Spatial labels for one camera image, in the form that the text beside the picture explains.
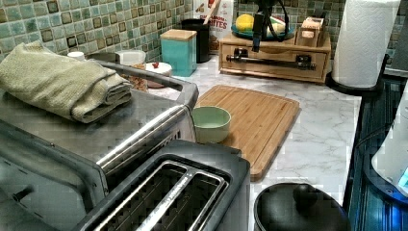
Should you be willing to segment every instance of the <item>teal canister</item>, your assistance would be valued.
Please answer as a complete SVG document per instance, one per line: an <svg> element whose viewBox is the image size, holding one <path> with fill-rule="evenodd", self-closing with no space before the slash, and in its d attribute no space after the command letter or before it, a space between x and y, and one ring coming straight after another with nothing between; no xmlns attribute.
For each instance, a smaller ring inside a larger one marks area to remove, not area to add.
<svg viewBox="0 0 408 231"><path fill-rule="evenodd" d="M195 31L171 29L160 35L163 62L174 76L189 77L197 69Z"/></svg>

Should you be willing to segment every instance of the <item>wooden cutting board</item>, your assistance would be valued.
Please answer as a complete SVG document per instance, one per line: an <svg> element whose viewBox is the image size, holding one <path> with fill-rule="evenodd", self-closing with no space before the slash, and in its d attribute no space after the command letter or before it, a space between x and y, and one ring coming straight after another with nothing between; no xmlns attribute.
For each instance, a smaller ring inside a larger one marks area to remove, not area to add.
<svg viewBox="0 0 408 231"><path fill-rule="evenodd" d="M263 178L299 111L294 100L223 85L199 97L195 107L201 106L217 106L231 114L230 134L221 144L242 151L251 165L251 181Z"/></svg>

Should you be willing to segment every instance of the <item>black pot lid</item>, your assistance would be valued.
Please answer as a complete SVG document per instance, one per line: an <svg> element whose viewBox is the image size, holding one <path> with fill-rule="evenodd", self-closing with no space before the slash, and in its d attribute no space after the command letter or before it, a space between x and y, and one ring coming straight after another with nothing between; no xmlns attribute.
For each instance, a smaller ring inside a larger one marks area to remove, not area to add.
<svg viewBox="0 0 408 231"><path fill-rule="evenodd" d="M260 230L350 230L342 206L308 184L283 183L263 190L255 200L255 225Z"/></svg>

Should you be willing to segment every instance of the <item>drawer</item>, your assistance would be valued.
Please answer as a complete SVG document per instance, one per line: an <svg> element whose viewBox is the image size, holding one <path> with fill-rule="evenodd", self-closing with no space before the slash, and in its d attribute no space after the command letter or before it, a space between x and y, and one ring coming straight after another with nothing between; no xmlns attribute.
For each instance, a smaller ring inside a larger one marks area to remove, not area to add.
<svg viewBox="0 0 408 231"><path fill-rule="evenodd" d="M312 64L316 65L314 70L301 70L293 67L283 67L272 64L248 64L236 63L227 61L227 55L234 55L236 48L246 49L248 57L254 59L265 59L274 61L295 62L296 56L308 55L311 57ZM327 66L327 56L329 54L323 52L310 52L304 50L289 49L286 47L260 47L260 52L252 52L251 47L239 46L232 44L222 44L220 47L219 66L222 71L232 71L239 73L248 73L253 75L281 77L296 80L306 80L312 82L324 81L325 69Z"/></svg>

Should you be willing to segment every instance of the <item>paper towel roll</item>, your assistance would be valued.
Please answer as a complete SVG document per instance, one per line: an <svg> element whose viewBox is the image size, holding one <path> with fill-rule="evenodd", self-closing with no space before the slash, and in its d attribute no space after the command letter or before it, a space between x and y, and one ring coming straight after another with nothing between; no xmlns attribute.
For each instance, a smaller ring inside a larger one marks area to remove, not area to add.
<svg viewBox="0 0 408 231"><path fill-rule="evenodd" d="M333 79L353 88L374 87L400 0L346 0Z"/></svg>

